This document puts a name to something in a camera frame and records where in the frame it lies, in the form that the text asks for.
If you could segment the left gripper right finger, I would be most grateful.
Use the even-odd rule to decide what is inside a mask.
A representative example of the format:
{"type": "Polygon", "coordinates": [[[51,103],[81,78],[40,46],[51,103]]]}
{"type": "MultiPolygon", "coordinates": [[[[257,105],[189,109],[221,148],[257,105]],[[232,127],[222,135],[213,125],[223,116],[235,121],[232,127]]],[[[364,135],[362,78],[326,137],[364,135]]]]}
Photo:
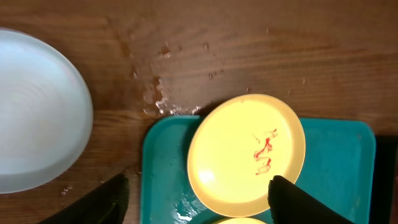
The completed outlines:
{"type": "Polygon", "coordinates": [[[269,182],[268,202],[275,224],[353,224],[280,175],[269,182]]]}

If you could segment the light blue plate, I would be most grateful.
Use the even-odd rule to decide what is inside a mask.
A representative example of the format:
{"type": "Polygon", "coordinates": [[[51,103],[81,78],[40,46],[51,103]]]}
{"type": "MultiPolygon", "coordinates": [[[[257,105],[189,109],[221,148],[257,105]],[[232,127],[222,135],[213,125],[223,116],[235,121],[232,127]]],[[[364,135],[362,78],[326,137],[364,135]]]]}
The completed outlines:
{"type": "Polygon", "coordinates": [[[90,92],[71,61],[29,34],[1,29],[1,193],[64,173],[92,127],[90,92]]]}

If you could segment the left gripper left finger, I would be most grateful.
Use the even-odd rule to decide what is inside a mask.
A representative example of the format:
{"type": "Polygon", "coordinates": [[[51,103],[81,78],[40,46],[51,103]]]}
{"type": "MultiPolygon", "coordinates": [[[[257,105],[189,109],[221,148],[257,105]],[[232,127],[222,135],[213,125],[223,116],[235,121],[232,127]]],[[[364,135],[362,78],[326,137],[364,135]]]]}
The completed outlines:
{"type": "Polygon", "coordinates": [[[122,173],[40,224],[122,224],[129,205],[129,179],[122,173]]]}

